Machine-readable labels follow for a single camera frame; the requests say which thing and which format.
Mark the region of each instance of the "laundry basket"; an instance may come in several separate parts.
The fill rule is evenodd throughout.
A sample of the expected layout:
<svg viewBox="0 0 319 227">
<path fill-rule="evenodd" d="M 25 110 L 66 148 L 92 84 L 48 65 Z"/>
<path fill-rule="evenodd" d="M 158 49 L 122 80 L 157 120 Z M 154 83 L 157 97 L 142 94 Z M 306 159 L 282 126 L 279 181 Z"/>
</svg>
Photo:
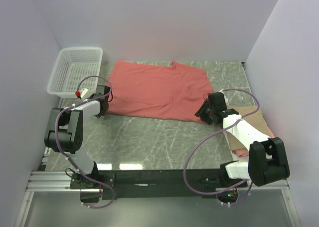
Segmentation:
<svg viewBox="0 0 319 227">
<path fill-rule="evenodd" d="M 61 98 L 77 98 L 75 91 L 80 81 L 91 75 L 99 75 L 103 50 L 98 47 L 71 47 L 62 49 L 55 62 L 47 92 Z M 89 78 L 82 88 L 95 91 L 98 79 Z"/>
</svg>

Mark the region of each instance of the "white wall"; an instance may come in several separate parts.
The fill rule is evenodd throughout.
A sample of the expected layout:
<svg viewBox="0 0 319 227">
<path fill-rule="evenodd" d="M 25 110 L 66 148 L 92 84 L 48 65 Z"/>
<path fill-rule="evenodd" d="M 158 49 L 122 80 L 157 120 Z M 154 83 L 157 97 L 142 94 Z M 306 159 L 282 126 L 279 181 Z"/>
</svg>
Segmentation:
<svg viewBox="0 0 319 227">
<path fill-rule="evenodd" d="M 35 0 L 62 48 L 104 60 L 245 61 L 277 0 Z"/>
<path fill-rule="evenodd" d="M 13 226 L 32 169 L 44 151 L 46 93 L 59 52 L 33 0 L 0 0 L 0 225 Z"/>
<path fill-rule="evenodd" d="M 265 118 L 286 146 L 303 226 L 318 226 L 319 0 L 279 0 L 245 68 Z"/>
</svg>

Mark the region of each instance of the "gray marble tabletop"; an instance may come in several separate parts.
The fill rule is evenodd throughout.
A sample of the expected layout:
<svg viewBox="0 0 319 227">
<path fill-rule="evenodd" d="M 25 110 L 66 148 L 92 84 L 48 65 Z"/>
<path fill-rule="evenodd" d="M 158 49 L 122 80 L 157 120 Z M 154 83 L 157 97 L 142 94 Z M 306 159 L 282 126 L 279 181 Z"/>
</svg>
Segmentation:
<svg viewBox="0 0 319 227">
<path fill-rule="evenodd" d="M 138 63 L 170 65 L 168 61 Z M 181 63 L 204 69 L 214 91 L 225 88 L 250 91 L 240 62 Z M 108 77 L 113 66 L 114 62 L 102 63 L 100 75 Z M 104 84 L 104 81 L 99 80 L 99 84 Z M 254 105 L 252 98 L 242 92 L 229 91 L 226 96 L 230 105 Z M 64 99 L 61 106 L 67 107 L 76 102 L 76 99 Z M 108 114 L 100 119 L 89 118 L 83 128 L 82 148 L 100 170 L 181 169 L 198 142 L 219 130 L 214 125 Z M 228 161 L 232 161 L 232 157 L 227 141 L 224 135 L 218 135 L 197 150 L 188 167 L 219 168 L 220 164 Z M 61 154 L 51 151 L 47 171 L 64 171 L 69 167 L 69 162 Z"/>
</svg>

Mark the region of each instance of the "pink cloth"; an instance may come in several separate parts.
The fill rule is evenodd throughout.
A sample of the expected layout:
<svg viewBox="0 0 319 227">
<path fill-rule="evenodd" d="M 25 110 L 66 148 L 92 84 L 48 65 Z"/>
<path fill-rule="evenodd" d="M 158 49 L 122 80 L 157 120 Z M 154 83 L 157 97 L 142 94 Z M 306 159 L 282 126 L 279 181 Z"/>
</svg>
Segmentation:
<svg viewBox="0 0 319 227">
<path fill-rule="evenodd" d="M 109 80 L 108 113 L 125 116 L 202 123 L 194 114 L 213 92 L 204 70 L 175 61 L 172 67 L 117 61 Z"/>
<path fill-rule="evenodd" d="M 274 138 L 275 135 L 274 133 L 268 128 L 268 131 L 269 131 L 269 135 L 271 138 Z M 238 157 L 245 157 L 245 156 L 249 156 L 249 151 L 247 149 L 241 149 L 241 150 L 236 150 L 236 151 L 233 151 L 233 154 L 237 155 Z"/>
</svg>

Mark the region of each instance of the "brown cardboard box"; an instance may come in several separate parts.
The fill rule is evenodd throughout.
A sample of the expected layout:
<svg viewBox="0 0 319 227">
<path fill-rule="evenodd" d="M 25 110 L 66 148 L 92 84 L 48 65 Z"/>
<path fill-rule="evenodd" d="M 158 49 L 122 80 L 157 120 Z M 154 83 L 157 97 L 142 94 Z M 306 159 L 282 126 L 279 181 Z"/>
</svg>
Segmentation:
<svg viewBox="0 0 319 227">
<path fill-rule="evenodd" d="M 235 109 L 239 112 L 240 115 L 245 115 L 249 112 L 256 110 L 256 106 L 247 106 L 247 107 L 238 107 L 238 106 L 227 106 L 228 109 Z M 270 135 L 268 131 L 268 127 L 266 121 L 263 118 L 261 109 L 259 109 L 255 114 L 247 116 L 244 118 L 250 125 L 255 127 L 260 132 L 264 133 L 265 135 Z M 245 149 L 244 145 L 241 144 L 236 137 L 232 134 L 227 132 L 227 138 L 229 142 L 229 148 L 231 151 Z"/>
</svg>

